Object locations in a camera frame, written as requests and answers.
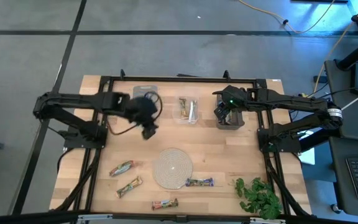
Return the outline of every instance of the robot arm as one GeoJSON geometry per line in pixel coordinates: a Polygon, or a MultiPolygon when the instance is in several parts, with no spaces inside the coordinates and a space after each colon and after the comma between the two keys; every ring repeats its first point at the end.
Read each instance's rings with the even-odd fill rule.
{"type": "MultiPolygon", "coordinates": [[[[325,99],[281,95],[269,89],[248,88],[245,90],[231,85],[213,94],[222,96],[222,103],[214,110],[219,120],[225,119],[232,110],[259,112],[281,108],[313,113],[298,121],[273,124],[268,129],[260,129],[258,135],[263,151],[275,151],[275,149],[267,149],[271,145],[283,151],[281,145],[298,140],[301,137],[298,134],[300,131],[318,127],[337,129],[342,125],[341,109],[325,99]]],[[[296,149],[292,147],[292,149],[294,152],[299,151],[299,147],[296,149]]]]}
{"type": "Polygon", "coordinates": [[[45,93],[38,97],[33,114],[37,119],[56,119],[69,125],[68,131],[59,131],[66,139],[65,147],[104,147],[107,129],[97,121],[84,121],[63,108],[92,109],[106,115],[115,115],[142,126],[142,136],[148,139],[158,128],[152,117],[157,112],[147,96],[130,98],[126,93],[103,92],[95,95],[45,93]]]}

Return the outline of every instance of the plastic container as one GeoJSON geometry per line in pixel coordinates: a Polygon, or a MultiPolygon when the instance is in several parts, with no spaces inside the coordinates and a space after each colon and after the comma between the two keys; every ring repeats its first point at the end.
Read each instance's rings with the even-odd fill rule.
{"type": "Polygon", "coordinates": [[[172,118],[178,124],[196,124],[199,118],[199,94],[197,89],[182,88],[177,91],[172,118]]]}

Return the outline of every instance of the gray carpet floor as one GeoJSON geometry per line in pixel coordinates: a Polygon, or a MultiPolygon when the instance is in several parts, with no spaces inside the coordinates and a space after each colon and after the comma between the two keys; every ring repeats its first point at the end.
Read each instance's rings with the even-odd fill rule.
{"type": "MultiPolygon", "coordinates": [[[[0,29],[71,30],[80,0],[0,0],[0,29]]],[[[253,1],[285,16],[298,30],[309,28],[328,7],[305,2],[253,1]]],[[[342,31],[351,11],[335,4],[314,31],[342,31]]],[[[272,16],[235,0],[88,0],[79,30],[283,30],[272,16]]],[[[353,26],[350,31],[358,31],[353,26]]],[[[0,215],[8,212],[39,122],[32,116],[37,96],[50,91],[68,35],[0,35],[0,215]]],[[[256,35],[81,35],[70,54],[61,92],[77,93],[83,75],[175,76],[178,73],[238,78],[279,78],[285,93],[313,90],[326,54],[338,36],[290,37],[256,35]]],[[[343,58],[358,46],[347,36],[330,58],[343,58]]],[[[51,122],[59,129],[63,125],[51,122]]],[[[24,213],[48,210],[56,162],[63,140],[48,132],[24,213]]],[[[318,217],[356,220],[330,212],[336,203],[332,184],[307,180],[312,211],[318,217]]],[[[158,223],[114,220],[114,223],[158,223]]]]}

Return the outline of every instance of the wooden tabletop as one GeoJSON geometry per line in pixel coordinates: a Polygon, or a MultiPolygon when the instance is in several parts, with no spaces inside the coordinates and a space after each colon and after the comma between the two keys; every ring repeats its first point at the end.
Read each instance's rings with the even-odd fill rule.
{"type": "MultiPolygon", "coordinates": [[[[98,91],[100,76],[85,75],[80,94],[95,94],[98,91]]],[[[134,86],[157,85],[162,97],[163,112],[157,124],[157,133],[144,141],[141,129],[135,128],[120,136],[108,135],[106,147],[102,150],[99,170],[94,189],[91,210],[94,212],[122,213],[169,213],[188,215],[249,215],[243,211],[241,201],[235,193],[233,180],[242,177],[246,183],[255,177],[266,180],[266,170],[262,154],[259,152],[256,129],[259,127],[257,114],[243,112],[245,125],[236,131],[216,128],[213,113],[216,96],[213,91],[222,90],[227,83],[180,83],[180,82],[124,82],[115,81],[113,91],[129,93],[134,86]],[[199,120],[195,125],[178,124],[172,118],[176,97],[183,88],[196,89],[199,96],[199,120]],[[161,151],[175,147],[185,151],[193,161],[194,179],[212,177],[214,187],[182,187],[167,190],[160,187],[153,178],[152,164],[161,151]],[[135,168],[110,177],[109,171],[125,161],[135,161],[135,168]],[[124,187],[136,176],[141,176],[143,184],[136,187],[123,198],[115,196],[117,189],[124,187]],[[177,198],[179,207],[152,211],[151,202],[177,198]]],[[[251,84],[231,84],[252,88],[251,84]]],[[[269,89],[283,93],[280,80],[267,80],[269,89]]],[[[288,123],[287,110],[273,110],[275,123],[288,123]]],[[[93,111],[76,109],[75,114],[82,119],[91,120],[93,111]]],[[[131,126],[125,119],[109,117],[115,132],[131,126]]],[[[84,149],[74,149],[61,163],[50,208],[59,206],[73,190],[80,175],[84,149]]],[[[290,153],[281,153],[285,183],[294,198],[307,212],[311,212],[303,180],[300,163],[290,153]]]]}

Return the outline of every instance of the yellow cable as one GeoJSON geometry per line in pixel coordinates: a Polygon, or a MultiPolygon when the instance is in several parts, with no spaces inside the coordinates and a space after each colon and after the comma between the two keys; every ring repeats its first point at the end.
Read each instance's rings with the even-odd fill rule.
{"type": "MultiPolygon", "coordinates": [[[[353,22],[351,22],[348,27],[346,27],[345,31],[343,32],[342,36],[339,38],[339,40],[335,43],[334,47],[329,51],[329,53],[327,54],[327,56],[325,57],[324,61],[326,61],[328,59],[329,56],[331,56],[331,54],[333,53],[333,51],[335,50],[336,46],[339,44],[339,42],[342,40],[342,38],[345,36],[346,32],[351,28],[351,26],[353,25],[353,22]]],[[[321,69],[320,69],[320,72],[318,73],[318,76],[317,76],[317,80],[316,80],[316,85],[314,86],[314,90],[313,90],[313,93],[308,95],[308,97],[311,97],[313,96],[315,93],[316,93],[316,90],[317,90],[317,86],[318,86],[318,81],[320,79],[320,76],[322,74],[324,70],[324,63],[323,65],[321,66],[321,69]]]]}
{"type": "MultiPolygon", "coordinates": [[[[257,7],[251,6],[251,5],[248,4],[248,3],[245,3],[245,2],[242,1],[242,0],[239,0],[239,2],[241,2],[241,3],[243,3],[244,5],[250,7],[251,9],[255,9],[255,10],[259,11],[259,12],[264,12],[264,13],[270,14],[270,15],[272,15],[272,16],[275,16],[275,17],[278,17],[278,18],[282,19],[283,21],[285,20],[283,17],[281,17],[280,15],[278,15],[278,14],[276,14],[276,13],[274,13],[274,12],[269,12],[269,11],[266,11],[266,10],[263,10],[263,9],[259,9],[259,8],[257,8],[257,7]]],[[[330,3],[330,5],[328,6],[327,10],[326,10],[326,11],[324,12],[324,14],[320,17],[320,19],[318,19],[317,22],[316,22],[313,26],[311,26],[309,29],[307,29],[307,30],[305,30],[305,31],[296,31],[296,30],[290,25],[289,22],[287,22],[285,25],[287,25],[287,26],[288,26],[294,33],[296,33],[296,34],[303,34],[303,33],[305,33],[305,32],[308,32],[308,31],[311,30],[315,25],[317,25],[318,22],[320,22],[320,20],[326,15],[326,13],[328,12],[328,9],[334,4],[334,2],[335,2],[335,0],[333,0],[333,1],[330,3]]]]}

